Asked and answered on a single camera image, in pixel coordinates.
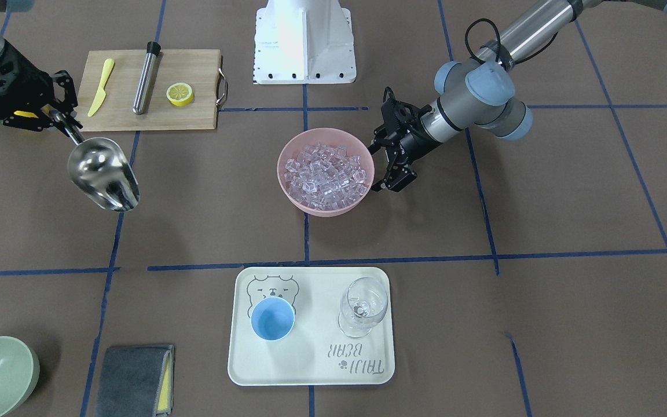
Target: yellow knife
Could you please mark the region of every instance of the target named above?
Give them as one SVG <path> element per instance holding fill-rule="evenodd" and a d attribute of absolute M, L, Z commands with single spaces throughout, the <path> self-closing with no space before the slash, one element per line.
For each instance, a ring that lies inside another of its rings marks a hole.
<path fill-rule="evenodd" d="M 107 84 L 109 75 L 112 73 L 112 69 L 115 68 L 115 60 L 112 58 L 107 58 L 104 60 L 104 65 L 102 66 L 102 76 L 100 78 L 100 85 L 97 87 L 97 93 L 94 96 L 94 101 L 92 102 L 92 107 L 89 109 L 87 116 L 91 117 L 100 110 L 100 106 L 104 103 L 104 98 L 107 97 L 107 92 L 104 90 L 104 85 Z"/>

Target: bowl of ice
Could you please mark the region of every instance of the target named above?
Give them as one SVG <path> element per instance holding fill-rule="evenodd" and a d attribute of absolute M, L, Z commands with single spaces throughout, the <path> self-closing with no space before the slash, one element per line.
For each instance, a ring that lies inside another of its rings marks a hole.
<path fill-rule="evenodd" d="M 289 200 L 318 217 L 353 209 L 365 198 L 375 166 L 367 147 L 344 130 L 320 127 L 292 138 L 277 160 L 277 179 Z"/>

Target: lemon half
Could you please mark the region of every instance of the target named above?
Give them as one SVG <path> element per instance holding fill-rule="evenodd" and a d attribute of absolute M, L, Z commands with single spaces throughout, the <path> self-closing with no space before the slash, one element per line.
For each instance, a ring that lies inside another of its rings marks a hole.
<path fill-rule="evenodd" d="M 177 82 L 177 84 L 172 84 L 167 88 L 166 98 L 169 98 L 173 105 L 181 107 L 192 103 L 194 92 L 186 82 Z"/>

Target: glass base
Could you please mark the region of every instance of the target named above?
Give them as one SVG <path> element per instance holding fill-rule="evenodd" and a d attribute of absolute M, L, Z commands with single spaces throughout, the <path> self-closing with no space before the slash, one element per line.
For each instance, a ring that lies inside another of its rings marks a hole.
<path fill-rule="evenodd" d="M 338 317 L 338 322 L 339 322 L 339 330 L 341 330 L 341 333 L 344 333 L 349 338 L 363 338 L 366 335 L 369 335 L 370 332 L 372 331 L 371 327 L 368 327 L 366 329 L 357 329 L 357 327 L 352 327 L 351 325 L 346 324 L 341 317 L 341 312 L 339 312 L 339 317 Z"/>

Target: blue cup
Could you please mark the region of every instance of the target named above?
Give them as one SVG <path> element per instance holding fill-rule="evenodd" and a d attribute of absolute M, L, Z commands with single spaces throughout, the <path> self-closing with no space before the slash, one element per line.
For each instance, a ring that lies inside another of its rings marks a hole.
<path fill-rule="evenodd" d="M 251 328 L 257 336 L 267 341 L 278 341 L 289 334 L 295 324 L 295 311 L 289 302 L 280 297 L 268 297 L 251 312 Z"/>

